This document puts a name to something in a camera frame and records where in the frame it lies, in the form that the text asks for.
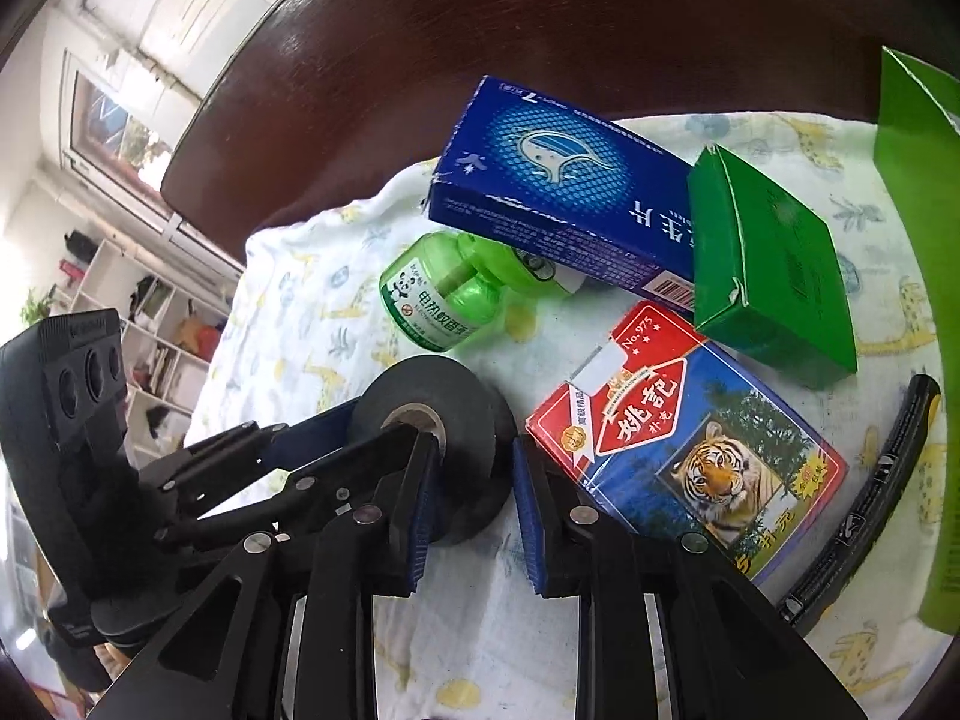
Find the black electrical tape roll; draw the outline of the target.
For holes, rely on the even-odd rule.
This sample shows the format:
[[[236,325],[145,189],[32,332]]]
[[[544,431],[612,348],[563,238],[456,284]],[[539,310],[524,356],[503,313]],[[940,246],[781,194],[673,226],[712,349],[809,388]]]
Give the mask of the black electrical tape roll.
[[[421,355],[389,367],[359,397],[348,439],[408,424],[438,440],[434,543],[464,543],[498,517],[512,483],[517,427],[503,395],[464,364]]]

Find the tiger playing card box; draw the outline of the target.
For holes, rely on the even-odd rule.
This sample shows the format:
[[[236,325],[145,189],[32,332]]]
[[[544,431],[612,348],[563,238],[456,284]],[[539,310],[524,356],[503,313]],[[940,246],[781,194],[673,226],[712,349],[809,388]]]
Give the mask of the tiger playing card box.
[[[754,583],[775,573],[848,470],[770,387],[652,301],[633,305],[526,427],[633,532],[699,533]]]

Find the green mosquito liquid bottle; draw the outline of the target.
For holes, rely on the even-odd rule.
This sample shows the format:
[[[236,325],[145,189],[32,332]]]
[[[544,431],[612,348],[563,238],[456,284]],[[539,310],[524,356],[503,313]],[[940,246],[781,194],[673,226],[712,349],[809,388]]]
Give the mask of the green mosquito liquid bottle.
[[[428,232],[379,278],[387,316],[410,341],[444,353],[500,315],[508,293],[567,298],[583,273],[468,232]]]

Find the blue medicine box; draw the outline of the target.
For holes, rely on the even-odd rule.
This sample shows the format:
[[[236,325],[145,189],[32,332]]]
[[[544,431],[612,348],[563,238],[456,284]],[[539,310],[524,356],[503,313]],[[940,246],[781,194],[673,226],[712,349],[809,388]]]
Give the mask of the blue medicine box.
[[[487,75],[434,168],[427,213],[691,319],[688,174],[626,128]]]

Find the white shelf unit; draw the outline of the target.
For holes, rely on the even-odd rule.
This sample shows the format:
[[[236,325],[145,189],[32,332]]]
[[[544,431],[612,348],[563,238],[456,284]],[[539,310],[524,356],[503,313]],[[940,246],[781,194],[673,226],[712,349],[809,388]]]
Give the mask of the white shelf unit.
[[[67,281],[50,288],[57,314],[119,314],[130,463],[143,468],[180,449],[206,381],[226,312],[109,241],[89,263],[60,262]]]

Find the black green pen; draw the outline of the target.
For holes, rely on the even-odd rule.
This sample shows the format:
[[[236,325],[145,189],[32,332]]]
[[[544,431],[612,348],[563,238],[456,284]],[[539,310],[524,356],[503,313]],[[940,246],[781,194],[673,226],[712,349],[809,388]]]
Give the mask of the black green pen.
[[[939,401],[939,383],[928,374],[914,374],[872,475],[832,539],[776,605],[800,635],[811,632],[838,600],[882,535],[926,447]]]

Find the small green carton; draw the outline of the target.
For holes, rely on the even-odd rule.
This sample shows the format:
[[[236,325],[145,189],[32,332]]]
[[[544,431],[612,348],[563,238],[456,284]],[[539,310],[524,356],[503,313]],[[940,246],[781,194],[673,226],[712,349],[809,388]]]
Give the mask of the small green carton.
[[[693,234],[693,323],[809,388],[857,372],[850,305],[825,221],[721,145],[686,177]]]

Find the dark brown wooden board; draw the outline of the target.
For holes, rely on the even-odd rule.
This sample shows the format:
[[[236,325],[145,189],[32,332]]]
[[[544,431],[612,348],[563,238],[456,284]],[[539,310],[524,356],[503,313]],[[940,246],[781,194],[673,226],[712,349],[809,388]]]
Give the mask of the dark brown wooden board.
[[[443,149],[483,76],[607,119],[799,110],[870,121],[884,47],[958,65],[958,0],[278,0],[161,193],[229,255]]]

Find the window with frame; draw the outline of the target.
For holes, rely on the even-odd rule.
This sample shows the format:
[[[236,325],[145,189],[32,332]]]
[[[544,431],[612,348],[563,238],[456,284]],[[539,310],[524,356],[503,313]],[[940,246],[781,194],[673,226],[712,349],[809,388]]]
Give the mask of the window with frame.
[[[60,86],[60,153],[71,172],[144,218],[169,220],[161,195],[174,145],[119,101],[93,68],[67,52]]]

